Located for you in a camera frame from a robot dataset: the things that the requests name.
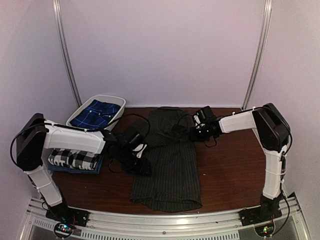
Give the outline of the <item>dark grey pinstriped shirt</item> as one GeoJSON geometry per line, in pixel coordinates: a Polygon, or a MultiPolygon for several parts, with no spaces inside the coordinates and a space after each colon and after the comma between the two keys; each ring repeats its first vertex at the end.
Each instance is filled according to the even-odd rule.
{"type": "Polygon", "coordinates": [[[150,132],[142,155],[150,161],[152,175],[134,178],[130,201],[167,213],[201,208],[196,147],[186,133],[194,126],[191,116],[181,108],[159,107],[148,120],[150,132]]]}

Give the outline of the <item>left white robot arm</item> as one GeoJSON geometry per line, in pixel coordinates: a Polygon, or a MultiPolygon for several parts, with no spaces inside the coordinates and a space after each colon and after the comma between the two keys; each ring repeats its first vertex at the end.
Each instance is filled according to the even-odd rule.
{"type": "Polygon", "coordinates": [[[135,149],[145,143],[138,131],[112,133],[104,128],[85,129],[46,120],[41,113],[34,114],[24,128],[13,138],[11,161],[28,175],[44,198],[52,213],[61,222],[72,218],[72,211],[64,205],[63,194],[48,173],[42,160],[43,149],[69,149],[118,160],[122,168],[134,175],[149,177],[149,160],[138,157],[135,149]]]}

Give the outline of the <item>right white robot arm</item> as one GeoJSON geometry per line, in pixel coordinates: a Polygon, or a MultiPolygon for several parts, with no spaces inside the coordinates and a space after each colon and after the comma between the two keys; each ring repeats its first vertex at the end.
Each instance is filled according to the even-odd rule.
{"type": "Polygon", "coordinates": [[[282,194],[286,174],[286,156],[292,145],[288,122],[273,103],[217,117],[209,106],[194,115],[195,126],[189,130],[193,142],[207,142],[220,135],[254,129],[265,155],[265,181],[262,199],[274,201],[282,194]]]}

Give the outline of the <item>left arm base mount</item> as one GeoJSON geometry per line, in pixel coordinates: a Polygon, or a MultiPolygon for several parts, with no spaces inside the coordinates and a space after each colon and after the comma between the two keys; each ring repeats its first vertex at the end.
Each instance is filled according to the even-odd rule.
{"type": "Polygon", "coordinates": [[[72,226],[86,227],[89,212],[86,210],[69,207],[65,197],[62,197],[62,203],[56,206],[48,206],[45,217],[61,223],[72,226]]]}

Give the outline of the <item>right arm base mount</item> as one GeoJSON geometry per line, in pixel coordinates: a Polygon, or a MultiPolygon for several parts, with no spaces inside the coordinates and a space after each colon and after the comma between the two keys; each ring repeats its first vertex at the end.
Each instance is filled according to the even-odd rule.
{"type": "Polygon", "coordinates": [[[274,199],[269,199],[263,195],[260,197],[260,206],[253,208],[244,208],[238,212],[242,226],[255,225],[274,218],[282,216],[280,209],[280,200],[282,196],[279,195],[274,199]]]}

